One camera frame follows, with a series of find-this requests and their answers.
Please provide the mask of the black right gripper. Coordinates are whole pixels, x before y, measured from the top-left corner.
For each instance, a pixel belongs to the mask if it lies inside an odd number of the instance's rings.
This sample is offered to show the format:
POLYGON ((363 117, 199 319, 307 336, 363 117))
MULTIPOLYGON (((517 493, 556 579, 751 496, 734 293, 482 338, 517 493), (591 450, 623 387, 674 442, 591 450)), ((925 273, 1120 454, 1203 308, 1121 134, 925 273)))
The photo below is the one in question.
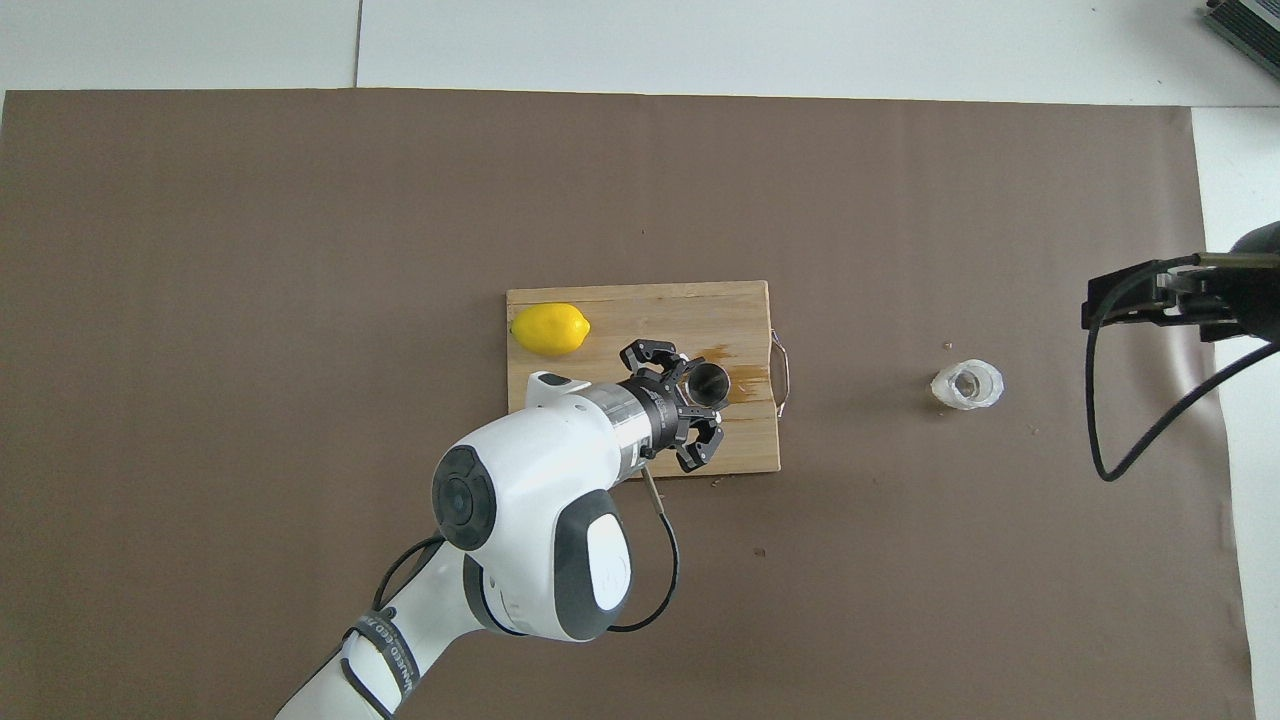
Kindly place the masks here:
MULTIPOLYGON (((1153 322, 1170 307, 1170 293, 1158 279, 1161 261, 1146 261, 1087 282, 1082 329, 1097 318, 1101 327, 1153 322)), ((1211 266, 1179 272, 1167 281, 1179 310, 1178 325, 1197 325, 1199 341, 1236 337, 1279 342, 1279 269, 1211 266)))

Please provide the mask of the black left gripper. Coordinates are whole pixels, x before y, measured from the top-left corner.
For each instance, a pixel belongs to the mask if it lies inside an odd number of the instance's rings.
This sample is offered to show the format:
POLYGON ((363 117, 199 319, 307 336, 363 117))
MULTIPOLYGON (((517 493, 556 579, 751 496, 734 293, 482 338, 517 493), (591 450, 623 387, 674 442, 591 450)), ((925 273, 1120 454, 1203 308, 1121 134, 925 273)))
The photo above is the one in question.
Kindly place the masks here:
POLYGON ((689 405, 681 398, 676 380, 689 369, 691 359, 667 341, 635 340, 620 351, 631 377, 625 388, 646 414, 649 439, 641 457, 653 460, 672 448, 681 471, 691 474, 704 468, 723 441, 719 411, 681 411, 689 405))

